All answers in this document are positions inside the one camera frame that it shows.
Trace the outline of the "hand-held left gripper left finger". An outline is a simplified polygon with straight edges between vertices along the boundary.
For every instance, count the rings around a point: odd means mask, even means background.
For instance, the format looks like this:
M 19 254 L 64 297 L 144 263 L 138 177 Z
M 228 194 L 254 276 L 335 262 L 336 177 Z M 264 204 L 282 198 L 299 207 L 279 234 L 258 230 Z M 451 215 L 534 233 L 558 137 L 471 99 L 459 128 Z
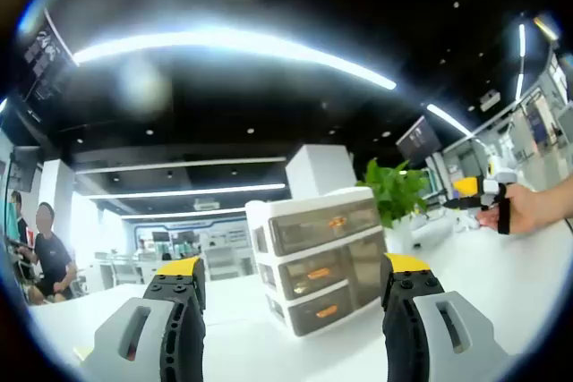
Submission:
M 205 309 L 201 258 L 171 261 L 96 330 L 81 371 L 89 381 L 202 381 Z

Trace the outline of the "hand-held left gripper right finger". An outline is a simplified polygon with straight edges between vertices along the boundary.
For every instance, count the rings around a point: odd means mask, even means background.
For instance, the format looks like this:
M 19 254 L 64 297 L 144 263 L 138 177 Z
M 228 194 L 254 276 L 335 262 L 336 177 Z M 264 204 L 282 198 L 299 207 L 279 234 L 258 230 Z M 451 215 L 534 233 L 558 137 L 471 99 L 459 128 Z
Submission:
M 412 256 L 381 261 L 388 381 L 494 380 L 510 361 L 492 322 Z

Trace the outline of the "person's right hand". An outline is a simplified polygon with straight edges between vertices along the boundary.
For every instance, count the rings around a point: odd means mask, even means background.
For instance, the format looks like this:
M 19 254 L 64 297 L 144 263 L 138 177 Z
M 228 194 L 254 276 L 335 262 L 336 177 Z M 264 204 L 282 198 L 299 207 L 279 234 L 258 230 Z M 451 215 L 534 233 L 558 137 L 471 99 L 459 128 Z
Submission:
M 543 191 L 514 183 L 506 189 L 504 204 L 481 210 L 477 221 L 501 234 L 530 233 L 543 221 L 543 202 Z

